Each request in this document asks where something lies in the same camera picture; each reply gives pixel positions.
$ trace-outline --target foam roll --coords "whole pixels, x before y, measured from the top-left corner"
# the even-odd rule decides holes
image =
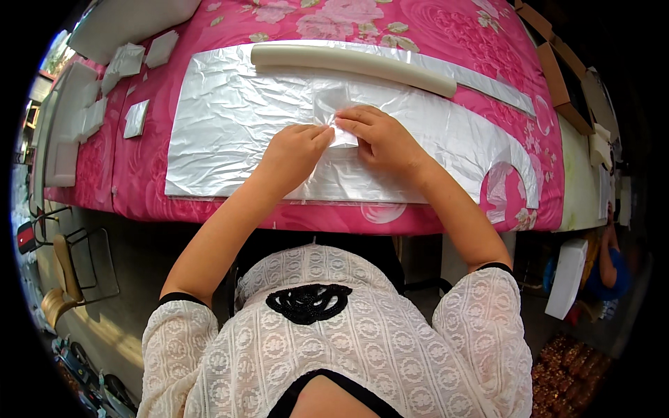
[[[251,63],[255,66],[296,66],[348,71],[408,84],[451,98],[457,83],[425,68],[365,52],[309,45],[254,45]]]

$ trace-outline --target woman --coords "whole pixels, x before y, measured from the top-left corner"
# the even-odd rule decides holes
[[[334,247],[265,257],[221,331],[211,295],[260,221],[312,172],[334,130],[289,126],[170,271],[142,339],[139,417],[529,416],[530,350],[506,248],[396,119],[341,110],[359,158],[419,190],[469,267],[427,325],[385,275]]]

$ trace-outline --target black trim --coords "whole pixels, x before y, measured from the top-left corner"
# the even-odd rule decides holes
[[[196,304],[200,304],[202,306],[207,306],[205,302],[202,302],[200,299],[196,298],[193,295],[189,295],[188,293],[183,293],[183,292],[172,292],[168,293],[165,296],[163,296],[159,301],[158,301],[158,306],[164,305],[167,302],[172,302],[173,300],[187,300],[189,302],[195,302]]]
[[[292,413],[293,408],[295,408],[295,403],[297,402],[297,397],[300,392],[304,389],[307,383],[314,377],[318,375],[323,375],[336,383],[340,388],[344,389],[346,392],[350,393],[358,401],[365,404],[366,407],[370,408],[372,412],[376,415],[385,418],[385,417],[401,417],[392,406],[388,405],[383,399],[379,398],[377,395],[374,395],[368,389],[358,385],[356,382],[350,380],[346,376],[342,376],[339,373],[333,372],[327,369],[318,369],[310,371],[302,376],[300,376],[296,381],[290,385],[290,387],[281,395],[281,398],[278,400],[274,408],[270,411],[268,418],[283,418],[289,417]]]
[[[483,269],[486,269],[486,268],[498,268],[498,269],[502,269],[502,270],[504,270],[505,272],[507,272],[507,273],[509,273],[510,275],[513,276],[513,270],[511,270],[511,267],[507,266],[507,265],[504,264],[504,263],[488,263],[488,264],[485,264],[485,265],[483,265],[483,266],[477,268],[476,271],[478,271],[478,270],[483,270]]]

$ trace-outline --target floor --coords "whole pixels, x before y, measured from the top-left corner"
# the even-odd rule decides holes
[[[142,333],[149,316],[157,306],[158,295],[169,270],[199,225],[190,223],[142,223],[121,216],[87,209],[73,208],[72,213],[60,213],[59,223],[47,222],[47,236],[59,231],[69,233],[85,227],[91,231],[104,226],[108,231],[109,246],[104,234],[90,238],[92,258],[101,292],[87,293],[87,298],[106,296],[116,291],[108,251],[113,256],[113,271],[118,280],[119,295],[66,312],[56,326],[60,336],[70,335],[88,353],[96,368],[113,373],[127,386],[138,401],[141,397]],[[515,233],[502,234],[511,254],[514,253]],[[94,279],[87,254],[86,242],[73,249],[73,258],[80,281],[91,284]],[[407,282],[419,282],[441,277],[455,284],[466,272],[466,267],[448,239],[442,235],[403,237],[402,266]],[[53,252],[50,247],[37,251],[37,266],[42,291],[58,286],[58,274],[54,269]],[[227,320],[227,289],[222,286],[214,295],[213,310],[220,324]],[[418,306],[428,322],[441,296],[437,288],[408,292],[407,297]],[[563,321],[543,313],[546,299],[523,294],[521,316],[525,325],[525,339],[536,357],[544,343],[556,332],[563,330],[578,334],[586,342],[594,341],[600,346],[611,347],[607,335],[613,328],[619,330],[624,324],[592,325],[583,318],[570,329]],[[618,316],[625,322],[624,315]]]

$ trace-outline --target chair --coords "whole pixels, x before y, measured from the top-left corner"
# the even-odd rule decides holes
[[[35,219],[33,221],[28,221],[21,225],[18,230],[16,231],[16,243],[19,248],[19,253],[20,254],[25,254],[29,253],[31,251],[35,251],[37,248],[43,246],[43,245],[53,245],[53,243],[50,243],[46,241],[46,219],[51,219],[52,221],[58,222],[58,217],[54,217],[53,215],[62,212],[65,210],[72,210],[72,206],[65,206],[60,209],[56,209],[55,211],[50,211],[50,212],[44,212],[42,211],[39,207],[37,208],[37,213],[30,213]],[[35,234],[35,225],[39,224],[39,230],[41,232],[41,236],[45,241],[40,241],[36,234]]]
[[[69,240],[69,238],[71,238],[73,235],[77,235],[82,231],[85,232],[83,236],[75,239],[74,241]],[[54,237],[53,243],[49,244],[53,245],[54,247],[54,264],[56,266],[60,266],[63,273],[62,275],[58,275],[58,282],[60,283],[60,287],[51,289],[49,292],[47,292],[41,302],[41,308],[44,311],[44,316],[52,328],[56,327],[56,322],[58,322],[58,319],[68,310],[76,306],[84,306],[93,302],[99,302],[104,299],[113,298],[120,293],[111,253],[109,255],[109,260],[112,266],[112,273],[114,274],[114,281],[116,282],[115,293],[101,296],[93,300],[86,299],[83,293],[83,290],[92,289],[98,285],[98,276],[95,272],[95,263],[93,261],[93,255],[90,250],[90,243],[88,243],[88,237],[98,232],[104,232],[108,246],[109,234],[105,228],[97,228],[90,233],[87,232],[84,228],[79,228],[75,232],[68,235],[59,233]],[[72,259],[72,247],[83,240],[86,240],[88,243],[88,255],[91,260],[91,266],[93,267],[93,277],[95,279],[95,283],[91,286],[81,286],[74,266],[74,261]]]

